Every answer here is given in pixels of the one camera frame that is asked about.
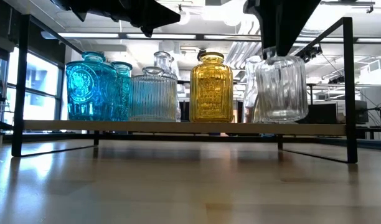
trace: glass jar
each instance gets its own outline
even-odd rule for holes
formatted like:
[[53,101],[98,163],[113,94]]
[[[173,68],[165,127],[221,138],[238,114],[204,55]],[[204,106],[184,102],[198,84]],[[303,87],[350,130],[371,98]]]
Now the glass jar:
[[84,52],[84,61],[66,64],[68,118],[70,120],[111,120],[114,105],[109,99],[114,90],[107,88],[117,76],[115,69],[104,64],[105,56]]
[[[164,72],[170,73],[171,75],[176,76],[178,79],[178,76],[174,73],[174,71],[171,68],[171,64],[173,61],[174,61],[174,57],[172,57],[167,52],[160,51],[160,52],[154,53],[154,66],[162,68]],[[181,107],[179,106],[178,92],[176,96],[177,96],[176,121],[181,122]]]
[[131,70],[133,66],[126,62],[112,62],[112,66],[117,71],[117,90],[119,96],[118,107],[116,110],[116,117],[118,121],[128,120],[128,106],[129,106],[129,83],[131,77]]
[[224,65],[223,55],[206,52],[201,65],[190,73],[190,112],[192,122],[231,122],[233,120],[233,75]]
[[145,67],[131,77],[130,89],[130,121],[176,121],[177,77]]
[[246,76],[247,84],[245,95],[243,98],[243,123],[257,123],[259,122],[259,116],[254,118],[254,108],[257,100],[257,80],[256,80],[256,68],[261,62],[259,56],[252,56],[246,59]]
[[264,52],[267,59],[256,69],[255,113],[259,113],[263,122],[284,123],[305,118],[308,102],[304,61],[294,56],[276,56],[274,47]]

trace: wooden board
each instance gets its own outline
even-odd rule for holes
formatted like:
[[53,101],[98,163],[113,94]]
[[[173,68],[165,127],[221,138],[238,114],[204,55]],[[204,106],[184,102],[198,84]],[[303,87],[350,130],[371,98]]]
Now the wooden board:
[[240,123],[176,123],[142,121],[24,121],[27,130],[97,130],[137,131],[151,133],[265,133],[332,135],[346,134],[343,124],[240,124]]

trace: metal shelf frame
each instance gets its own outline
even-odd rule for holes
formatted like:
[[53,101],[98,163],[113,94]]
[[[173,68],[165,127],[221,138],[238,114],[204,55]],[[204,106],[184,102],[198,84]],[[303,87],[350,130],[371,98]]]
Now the metal shelf frame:
[[[83,149],[86,147],[97,147],[100,139],[109,139],[110,137],[100,134],[100,131],[139,131],[152,133],[271,133],[277,135],[278,149],[286,152],[293,152],[305,156],[312,156],[321,159],[327,159],[336,162],[355,164],[358,162],[357,140],[355,126],[355,83],[354,83],[354,43],[352,31],[352,18],[343,17],[333,26],[328,28],[319,37],[309,43],[303,50],[298,52],[300,56],[307,52],[311,47],[320,43],[325,37],[342,26],[343,43],[344,43],[344,71],[345,71],[345,88],[346,88],[346,125],[342,124],[233,124],[233,123],[159,123],[159,122],[114,122],[114,121],[24,121],[24,98],[26,91],[26,68],[27,68],[27,51],[29,40],[29,24],[33,22],[41,29],[53,35],[56,39],[67,46],[82,54],[82,51],[71,44],[68,40],[61,37],[51,28],[47,27],[41,21],[31,15],[21,16],[20,37],[19,37],[19,64],[18,76],[16,84],[16,104],[14,114],[14,134],[12,137],[12,156],[26,157],[36,156],[39,154],[48,154],[74,149]],[[33,154],[22,154],[22,135],[23,130],[56,130],[56,129],[87,129],[94,131],[93,144],[72,149],[61,149],[50,152],[41,152]],[[308,154],[305,152],[290,151],[283,148],[286,142],[284,135],[331,135],[347,137],[347,159],[339,160],[330,157],[319,156],[316,154]],[[170,136],[161,136],[162,140],[169,141]]]

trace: ceiling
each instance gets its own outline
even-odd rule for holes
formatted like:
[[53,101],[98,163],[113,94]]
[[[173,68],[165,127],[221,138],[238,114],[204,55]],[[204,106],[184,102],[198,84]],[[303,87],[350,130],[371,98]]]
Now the ceiling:
[[[81,22],[72,12],[66,12],[55,7],[49,0],[5,0],[11,6],[24,14],[32,14],[57,32],[137,32],[128,22],[113,22],[109,18],[88,14],[85,22]],[[183,9],[190,13],[189,22],[185,25],[171,24],[160,27],[154,33],[195,33],[195,34],[239,34],[244,32],[242,23],[254,20],[253,16],[245,17],[242,7],[245,0],[231,0],[224,6],[206,6],[205,0],[169,1],[165,6],[178,12],[177,4],[182,3]],[[354,20],[354,35],[361,37],[381,37],[381,0],[375,0],[375,10],[367,14],[366,8],[351,8],[330,6],[329,9],[318,10],[313,14],[308,26],[325,29],[341,16],[351,16]],[[342,35],[341,30],[333,33]],[[216,51],[227,56],[235,46],[234,42],[225,41],[188,41],[188,40],[70,40],[82,50],[105,52],[110,60],[129,60],[135,64],[134,71],[153,64],[153,53],[158,50],[173,50],[180,78],[187,79],[189,70],[198,64],[196,55],[199,49]],[[310,82],[322,82],[322,77],[343,68],[342,44],[322,44],[323,55],[318,56],[306,65]],[[359,68],[366,66],[376,57],[381,58],[381,45],[354,45],[355,74]]]

